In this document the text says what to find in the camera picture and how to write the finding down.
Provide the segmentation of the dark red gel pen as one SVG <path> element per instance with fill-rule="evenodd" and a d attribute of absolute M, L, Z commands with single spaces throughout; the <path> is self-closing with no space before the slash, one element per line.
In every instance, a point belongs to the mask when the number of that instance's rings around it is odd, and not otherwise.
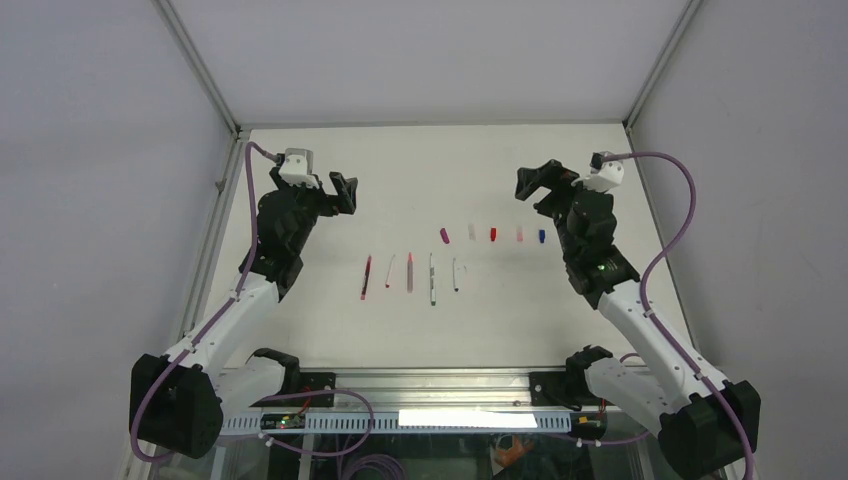
<path fill-rule="evenodd" d="M 362 280 L 362 285 L 361 285 L 361 289 L 360 289 L 360 300 L 362 300 L 362 301 L 364 301 L 367 297 L 368 286 L 369 286 L 371 270 L 372 270 L 372 262 L 373 262 L 373 256 L 369 254 L 368 257 L 367 257 L 367 260 L 366 260 L 365 267 L 364 267 L 363 280 Z"/>

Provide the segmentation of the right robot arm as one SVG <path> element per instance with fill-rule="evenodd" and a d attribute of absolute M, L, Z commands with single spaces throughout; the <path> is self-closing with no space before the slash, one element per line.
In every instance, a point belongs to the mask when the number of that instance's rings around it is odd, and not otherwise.
<path fill-rule="evenodd" d="M 612 191 L 622 182 L 623 162 L 597 153 L 586 175 L 557 160 L 521 168 L 515 196 L 523 201 L 546 190 L 534 207 L 553 221 L 572 288 L 624 336 L 651 376 L 643 379 L 609 350 L 587 346 L 561 373 L 531 375 L 532 402 L 574 411 L 610 403 L 657 439 L 680 477 L 698 479 L 742 461 L 744 477 L 752 478 L 759 393 L 747 381 L 729 380 L 680 338 L 649 299 L 648 274 L 615 245 Z"/>

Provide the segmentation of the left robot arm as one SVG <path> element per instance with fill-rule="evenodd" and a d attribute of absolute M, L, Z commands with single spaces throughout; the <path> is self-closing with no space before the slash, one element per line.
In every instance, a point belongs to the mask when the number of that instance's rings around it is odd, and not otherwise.
<path fill-rule="evenodd" d="M 144 354 L 132 368 L 129 432 L 144 461 L 153 458 L 140 442 L 198 459 L 234 415 L 267 398 L 288 406 L 300 395 L 293 355 L 260 348 L 242 367 L 225 366 L 293 287 L 317 220 L 355 213 L 358 181 L 332 172 L 336 192 L 329 195 L 314 175 L 275 167 L 270 176 L 276 187 L 252 200 L 252 243 L 223 304 L 165 353 Z"/>

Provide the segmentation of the pink highlighter pen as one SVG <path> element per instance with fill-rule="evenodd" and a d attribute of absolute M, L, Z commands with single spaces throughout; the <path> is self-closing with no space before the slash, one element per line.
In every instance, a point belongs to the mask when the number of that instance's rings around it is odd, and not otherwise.
<path fill-rule="evenodd" d="M 414 291 L 414 257 L 411 252 L 407 255 L 406 262 L 406 291 L 411 294 Z"/>

